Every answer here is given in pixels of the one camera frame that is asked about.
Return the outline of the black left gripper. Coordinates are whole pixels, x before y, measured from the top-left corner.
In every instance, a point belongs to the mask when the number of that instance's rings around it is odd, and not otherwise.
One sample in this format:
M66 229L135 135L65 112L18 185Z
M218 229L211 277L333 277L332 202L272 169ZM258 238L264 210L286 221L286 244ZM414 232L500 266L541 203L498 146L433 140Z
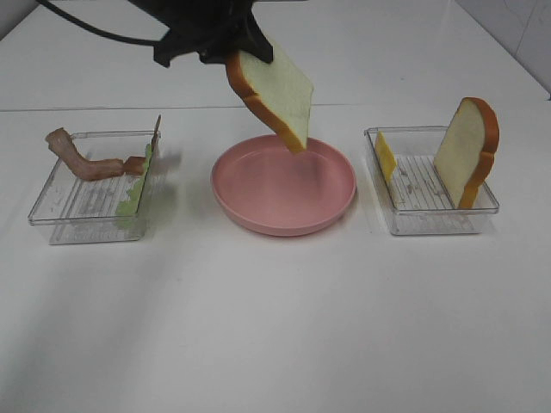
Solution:
M204 64L223 64L238 50L266 64L273 47L252 14L252 1L134 1L168 32L153 47L153 60L165 68L173 58L196 52Z

